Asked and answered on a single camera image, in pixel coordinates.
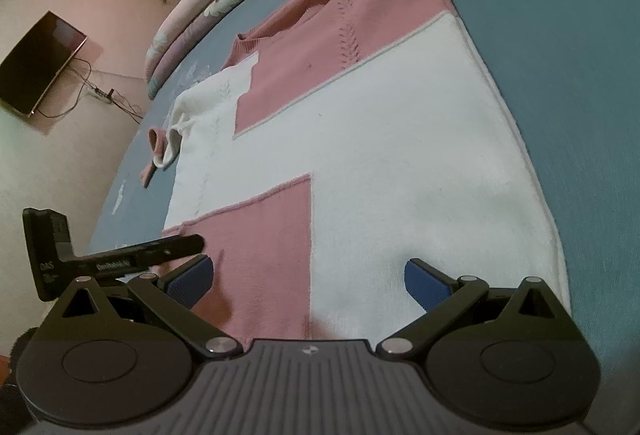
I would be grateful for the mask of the pink and white knit sweater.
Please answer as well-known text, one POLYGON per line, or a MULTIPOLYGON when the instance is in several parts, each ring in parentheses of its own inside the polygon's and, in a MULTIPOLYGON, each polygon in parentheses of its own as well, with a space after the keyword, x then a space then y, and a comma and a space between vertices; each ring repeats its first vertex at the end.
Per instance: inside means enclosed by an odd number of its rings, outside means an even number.
POLYGON ((378 342, 418 257, 570 299, 558 231, 451 0, 289 0, 180 94, 154 149, 166 233, 216 268, 195 313, 256 337, 378 342))

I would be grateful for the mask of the wall mounted television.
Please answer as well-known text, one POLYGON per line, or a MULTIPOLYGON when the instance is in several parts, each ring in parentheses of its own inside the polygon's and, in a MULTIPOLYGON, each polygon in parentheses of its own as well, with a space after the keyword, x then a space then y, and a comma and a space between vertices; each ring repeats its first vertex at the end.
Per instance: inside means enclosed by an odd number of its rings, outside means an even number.
POLYGON ((88 36, 55 13, 45 13, 1 62, 1 101, 31 116, 88 36))

